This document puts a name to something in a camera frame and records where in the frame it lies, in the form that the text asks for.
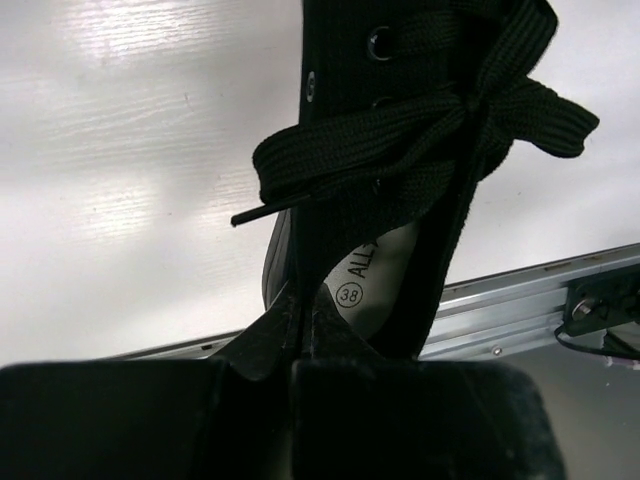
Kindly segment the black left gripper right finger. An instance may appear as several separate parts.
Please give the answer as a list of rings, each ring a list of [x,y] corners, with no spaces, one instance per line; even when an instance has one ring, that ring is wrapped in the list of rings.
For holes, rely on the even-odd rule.
[[[302,319],[301,359],[381,359],[341,317],[328,287],[319,289]]]

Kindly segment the all-black lace sneaker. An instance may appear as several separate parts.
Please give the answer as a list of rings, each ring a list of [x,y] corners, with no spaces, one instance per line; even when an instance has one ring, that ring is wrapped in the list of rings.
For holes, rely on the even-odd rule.
[[[390,315],[368,336],[387,358],[420,352],[477,185],[516,141],[582,154],[598,118],[530,76],[557,16],[545,1],[306,1],[299,120],[255,149],[276,215],[266,292],[305,312],[353,250],[418,229]]]

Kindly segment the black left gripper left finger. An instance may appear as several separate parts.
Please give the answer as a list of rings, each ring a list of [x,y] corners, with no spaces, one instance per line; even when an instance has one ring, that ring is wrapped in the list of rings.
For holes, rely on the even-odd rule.
[[[266,380],[299,349],[301,304],[296,285],[287,281],[267,311],[220,351],[240,376]]]

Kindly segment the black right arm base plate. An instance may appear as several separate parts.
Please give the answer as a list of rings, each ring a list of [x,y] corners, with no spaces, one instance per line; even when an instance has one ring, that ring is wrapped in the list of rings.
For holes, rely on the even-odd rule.
[[[562,323],[554,330],[563,347],[611,360],[639,361],[639,348],[612,332],[614,327],[639,325],[639,268],[599,273],[568,284]],[[602,345],[592,347],[573,339],[603,333]]]

